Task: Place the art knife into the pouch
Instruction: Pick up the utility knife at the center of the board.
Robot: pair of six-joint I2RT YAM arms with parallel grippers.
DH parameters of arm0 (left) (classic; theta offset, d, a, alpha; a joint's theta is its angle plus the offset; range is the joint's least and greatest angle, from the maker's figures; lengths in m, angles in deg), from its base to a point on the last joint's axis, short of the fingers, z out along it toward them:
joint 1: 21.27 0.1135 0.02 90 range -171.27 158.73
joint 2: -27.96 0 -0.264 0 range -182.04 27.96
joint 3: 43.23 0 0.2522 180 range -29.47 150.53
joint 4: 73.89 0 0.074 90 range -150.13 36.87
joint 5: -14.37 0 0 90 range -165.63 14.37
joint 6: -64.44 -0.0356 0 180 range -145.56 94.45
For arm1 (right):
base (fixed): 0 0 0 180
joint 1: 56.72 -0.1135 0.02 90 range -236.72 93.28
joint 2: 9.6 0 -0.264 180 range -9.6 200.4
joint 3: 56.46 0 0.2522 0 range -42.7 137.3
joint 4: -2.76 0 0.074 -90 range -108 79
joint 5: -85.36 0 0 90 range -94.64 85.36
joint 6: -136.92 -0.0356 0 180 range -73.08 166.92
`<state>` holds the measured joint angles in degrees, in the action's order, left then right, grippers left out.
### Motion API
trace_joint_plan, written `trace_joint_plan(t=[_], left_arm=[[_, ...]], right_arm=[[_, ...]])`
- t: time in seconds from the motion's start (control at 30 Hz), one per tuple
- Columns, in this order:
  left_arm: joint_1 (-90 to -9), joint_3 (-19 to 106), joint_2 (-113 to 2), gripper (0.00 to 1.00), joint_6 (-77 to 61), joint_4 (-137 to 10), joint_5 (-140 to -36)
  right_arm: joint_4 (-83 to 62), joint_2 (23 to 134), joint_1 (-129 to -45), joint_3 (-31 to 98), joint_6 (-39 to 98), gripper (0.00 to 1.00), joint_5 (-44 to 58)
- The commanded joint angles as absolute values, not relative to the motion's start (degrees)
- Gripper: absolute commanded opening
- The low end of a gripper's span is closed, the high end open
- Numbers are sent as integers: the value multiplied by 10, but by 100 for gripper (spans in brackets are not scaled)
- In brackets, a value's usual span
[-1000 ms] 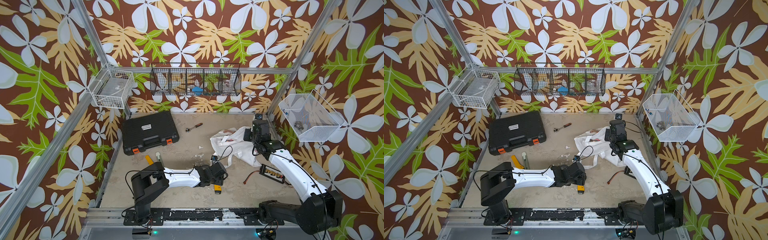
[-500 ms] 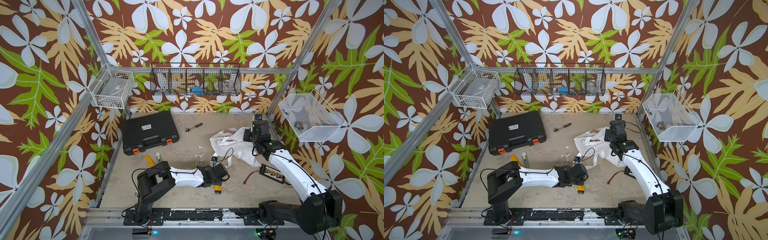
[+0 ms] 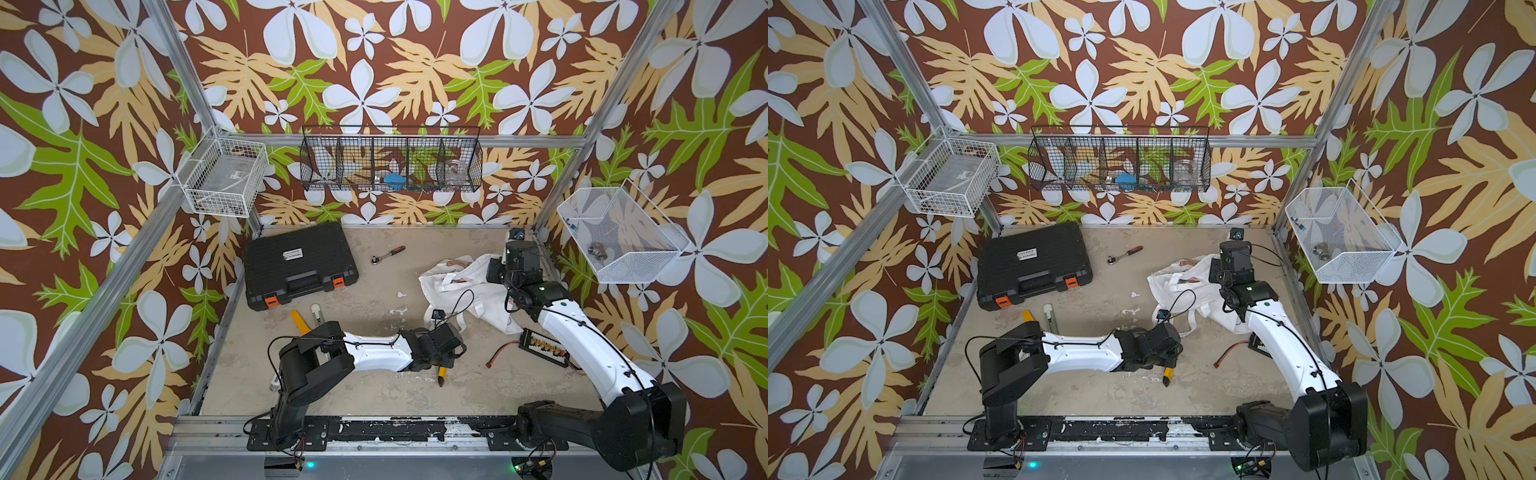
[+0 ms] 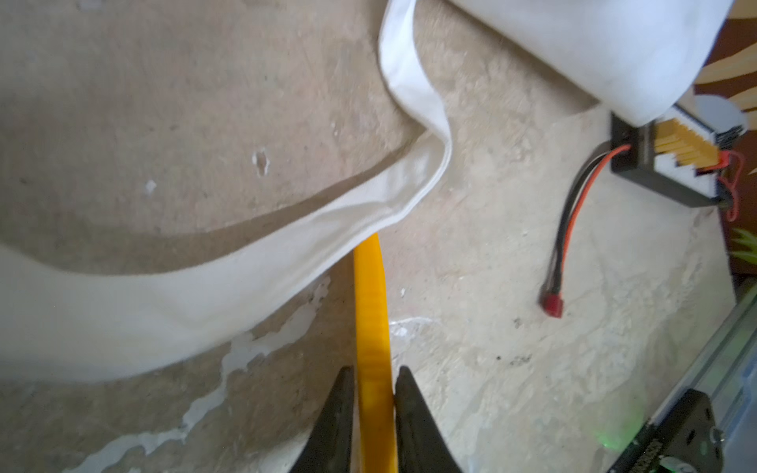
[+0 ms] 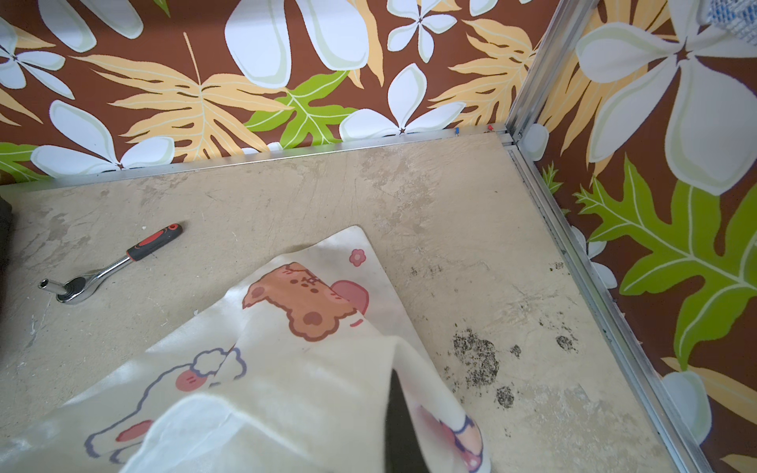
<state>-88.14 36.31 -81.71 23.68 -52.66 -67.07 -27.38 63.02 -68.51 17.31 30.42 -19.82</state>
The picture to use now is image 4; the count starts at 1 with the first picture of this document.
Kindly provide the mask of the yellow utility knife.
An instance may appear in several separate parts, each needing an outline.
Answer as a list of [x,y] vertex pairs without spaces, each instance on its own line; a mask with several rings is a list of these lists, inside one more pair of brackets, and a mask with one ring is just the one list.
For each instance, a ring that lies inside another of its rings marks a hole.
[[392,349],[378,235],[355,248],[354,280],[361,470],[396,472]]

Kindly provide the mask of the white cartoon print pouch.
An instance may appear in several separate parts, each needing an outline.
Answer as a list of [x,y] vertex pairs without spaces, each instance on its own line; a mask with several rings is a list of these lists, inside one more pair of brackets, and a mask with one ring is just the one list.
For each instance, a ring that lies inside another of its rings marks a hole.
[[[462,9],[636,125],[693,84],[727,1],[465,1]],[[453,155],[443,101],[414,39],[415,5],[386,6],[378,64],[425,129],[395,164],[331,203],[218,259],[96,276],[1,250],[1,374],[103,382],[191,358],[254,327],[368,237],[406,217]]]

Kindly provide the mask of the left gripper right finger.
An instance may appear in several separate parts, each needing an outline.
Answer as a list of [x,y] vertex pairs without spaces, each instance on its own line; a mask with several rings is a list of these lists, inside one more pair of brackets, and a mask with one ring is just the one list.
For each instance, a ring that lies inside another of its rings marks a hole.
[[398,471],[461,473],[410,368],[406,366],[398,372],[394,406]]

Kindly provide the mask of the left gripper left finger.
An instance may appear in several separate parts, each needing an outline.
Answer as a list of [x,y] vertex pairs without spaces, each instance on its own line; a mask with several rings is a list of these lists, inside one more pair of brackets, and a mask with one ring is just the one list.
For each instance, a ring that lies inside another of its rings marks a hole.
[[351,471],[355,369],[343,367],[290,473]]

